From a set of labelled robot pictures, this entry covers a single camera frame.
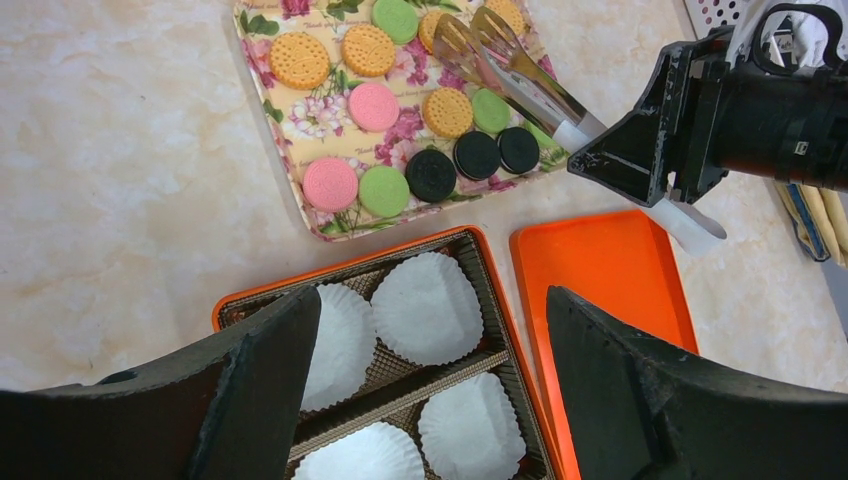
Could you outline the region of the metal serving tongs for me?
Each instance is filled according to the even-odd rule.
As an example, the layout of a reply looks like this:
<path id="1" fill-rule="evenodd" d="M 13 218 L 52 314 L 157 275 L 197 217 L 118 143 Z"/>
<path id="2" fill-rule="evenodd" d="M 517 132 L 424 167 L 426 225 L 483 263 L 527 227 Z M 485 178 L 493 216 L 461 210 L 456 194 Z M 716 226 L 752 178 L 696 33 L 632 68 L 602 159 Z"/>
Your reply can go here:
<path id="1" fill-rule="evenodd" d="M 543 70 L 506 22 L 487 7 L 478 8 L 469 25 L 442 16 L 433 52 L 452 73 L 498 95 L 556 141 L 569 158 L 610 128 Z M 652 207 L 630 202 L 693 256 L 705 254 L 727 237 L 716 220 L 671 199 L 667 191 Z"/>

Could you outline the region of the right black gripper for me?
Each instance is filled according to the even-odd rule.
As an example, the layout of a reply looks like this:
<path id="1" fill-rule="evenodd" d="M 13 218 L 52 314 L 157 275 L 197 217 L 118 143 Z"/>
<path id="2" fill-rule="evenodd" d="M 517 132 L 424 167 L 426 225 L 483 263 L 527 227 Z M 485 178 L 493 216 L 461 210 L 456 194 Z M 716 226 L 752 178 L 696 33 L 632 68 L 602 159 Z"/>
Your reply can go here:
<path id="1" fill-rule="evenodd" d="M 679 132 L 678 201 L 696 202 L 731 171 L 846 190 L 841 7 L 754 3 L 734 26 L 663 47 L 633 109 L 572 154 L 567 170 L 652 207 L 665 195 L 669 149 Z M 781 65 L 764 47 L 789 17 L 824 31 L 807 65 Z"/>

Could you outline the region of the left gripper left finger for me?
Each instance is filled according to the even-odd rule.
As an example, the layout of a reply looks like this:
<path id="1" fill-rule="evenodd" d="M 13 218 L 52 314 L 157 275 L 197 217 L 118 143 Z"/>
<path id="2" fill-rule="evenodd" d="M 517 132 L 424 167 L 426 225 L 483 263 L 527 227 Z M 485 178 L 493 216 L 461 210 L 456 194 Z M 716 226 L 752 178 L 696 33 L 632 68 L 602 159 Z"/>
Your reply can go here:
<path id="1" fill-rule="evenodd" d="M 5 479 L 281 479 L 317 336 L 304 287 L 93 385 L 1 394 Z"/>

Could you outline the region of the green cookie packed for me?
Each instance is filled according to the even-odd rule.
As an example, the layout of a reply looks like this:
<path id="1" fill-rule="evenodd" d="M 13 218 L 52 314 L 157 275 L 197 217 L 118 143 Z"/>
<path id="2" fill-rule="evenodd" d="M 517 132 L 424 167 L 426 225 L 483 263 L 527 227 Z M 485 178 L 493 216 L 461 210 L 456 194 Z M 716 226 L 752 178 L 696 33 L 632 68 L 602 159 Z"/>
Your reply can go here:
<path id="1" fill-rule="evenodd" d="M 475 126 L 484 132 L 497 134 L 509 126 L 510 107 L 489 89 L 481 88 L 471 97 Z"/>

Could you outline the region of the pink cookie packed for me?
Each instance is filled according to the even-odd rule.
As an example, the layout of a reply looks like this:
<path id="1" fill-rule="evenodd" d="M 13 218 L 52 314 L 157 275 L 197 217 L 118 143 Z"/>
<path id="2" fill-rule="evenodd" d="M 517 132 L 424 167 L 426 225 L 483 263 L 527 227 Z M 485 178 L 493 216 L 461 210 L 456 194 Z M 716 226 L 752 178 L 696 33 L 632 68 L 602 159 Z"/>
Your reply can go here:
<path id="1" fill-rule="evenodd" d="M 348 98 L 353 122 L 368 132 L 384 132 L 395 125 L 400 106 L 392 91 L 379 83 L 362 83 Z"/>

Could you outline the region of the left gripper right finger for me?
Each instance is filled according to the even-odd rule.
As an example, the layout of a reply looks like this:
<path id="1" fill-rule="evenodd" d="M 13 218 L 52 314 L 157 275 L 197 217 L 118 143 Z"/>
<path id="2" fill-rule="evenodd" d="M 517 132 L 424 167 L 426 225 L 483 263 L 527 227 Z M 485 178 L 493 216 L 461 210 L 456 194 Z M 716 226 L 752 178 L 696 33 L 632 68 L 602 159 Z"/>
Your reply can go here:
<path id="1" fill-rule="evenodd" d="M 847 397 L 729 368 L 551 287 L 547 322 L 585 479 L 843 479 Z"/>

